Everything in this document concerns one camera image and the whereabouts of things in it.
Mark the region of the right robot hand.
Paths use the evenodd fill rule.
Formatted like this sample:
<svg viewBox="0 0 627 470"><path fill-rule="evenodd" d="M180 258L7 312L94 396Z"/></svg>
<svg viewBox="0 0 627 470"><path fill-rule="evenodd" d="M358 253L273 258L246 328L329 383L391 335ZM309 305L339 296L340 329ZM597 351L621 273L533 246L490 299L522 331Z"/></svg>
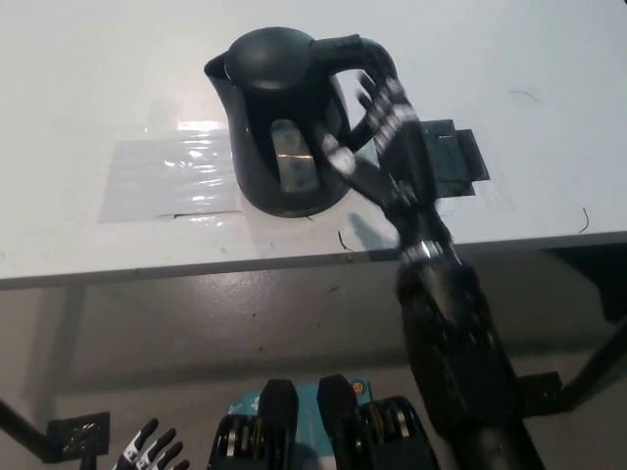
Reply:
<svg viewBox="0 0 627 470"><path fill-rule="evenodd" d="M401 82L360 75L358 100L378 160L373 164L340 142L321 124L315 138L330 166L353 190L378 206L399 235L408 263L443 257L458 261L452 236L437 212L434 173L421 121Z"/></svg>

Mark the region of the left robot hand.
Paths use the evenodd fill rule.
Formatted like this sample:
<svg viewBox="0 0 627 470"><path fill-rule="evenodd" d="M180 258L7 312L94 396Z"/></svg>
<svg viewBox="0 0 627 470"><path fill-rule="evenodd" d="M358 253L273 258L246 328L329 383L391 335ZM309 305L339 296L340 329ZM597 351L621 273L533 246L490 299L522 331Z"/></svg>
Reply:
<svg viewBox="0 0 627 470"><path fill-rule="evenodd" d="M188 470L190 461L176 461L183 451L182 441L176 441L175 428L167 429L159 437L159 420L151 418L130 440L119 455L114 470Z"/></svg>

